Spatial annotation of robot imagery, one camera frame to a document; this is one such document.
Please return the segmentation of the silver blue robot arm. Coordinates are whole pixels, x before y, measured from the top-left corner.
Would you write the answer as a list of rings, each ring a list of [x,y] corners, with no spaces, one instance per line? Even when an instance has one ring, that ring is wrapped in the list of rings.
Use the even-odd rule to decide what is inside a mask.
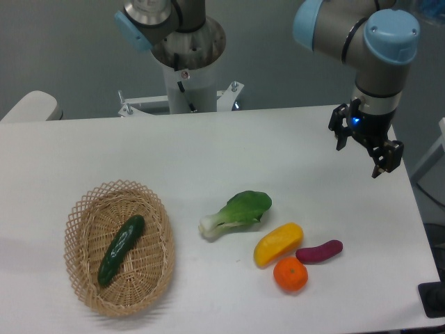
[[[214,68],[226,37],[203,1],[126,1],[114,20],[134,49],[150,52],[162,67],[171,113],[233,108],[242,85],[217,94]],[[398,168],[404,146],[388,131],[416,56],[416,18],[394,10],[393,1],[304,1],[292,34],[303,47],[357,72],[349,103],[333,110],[329,121],[337,148],[348,138],[365,147],[374,177]]]

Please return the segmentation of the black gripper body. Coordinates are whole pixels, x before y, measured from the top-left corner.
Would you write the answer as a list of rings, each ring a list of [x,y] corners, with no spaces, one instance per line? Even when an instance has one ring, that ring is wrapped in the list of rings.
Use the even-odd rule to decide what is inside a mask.
[[[373,115],[362,110],[364,103],[360,99],[350,101],[347,115],[347,125],[352,132],[352,137],[366,149],[374,149],[384,145],[388,139],[392,119],[396,110]]]

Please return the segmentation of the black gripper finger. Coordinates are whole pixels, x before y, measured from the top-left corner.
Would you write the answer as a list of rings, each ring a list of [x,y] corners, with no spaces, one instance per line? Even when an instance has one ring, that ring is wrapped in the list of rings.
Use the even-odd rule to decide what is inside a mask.
[[[348,112],[349,106],[347,104],[339,105],[333,110],[328,124],[328,129],[334,132],[337,139],[336,150],[342,150],[347,144],[348,137],[352,135],[349,126],[343,124],[344,120],[347,120]]]
[[[372,178],[377,178],[383,173],[391,173],[401,164],[404,151],[404,144],[401,141],[384,140],[381,145],[369,149],[369,156],[375,166],[371,174]]]

